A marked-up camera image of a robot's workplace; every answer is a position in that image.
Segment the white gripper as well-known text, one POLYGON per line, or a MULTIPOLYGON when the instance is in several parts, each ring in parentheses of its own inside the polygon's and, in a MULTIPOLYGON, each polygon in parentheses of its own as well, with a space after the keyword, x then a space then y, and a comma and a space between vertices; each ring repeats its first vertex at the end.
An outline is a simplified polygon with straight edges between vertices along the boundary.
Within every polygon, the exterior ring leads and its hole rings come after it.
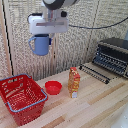
MULTIPOLYGON (((62 33, 68 30, 68 20, 66 18, 58 18, 54 21, 46 21, 43 16, 28 17, 29 31, 33 35, 62 33)), ((49 45, 51 45, 53 34, 49 35, 49 45)))

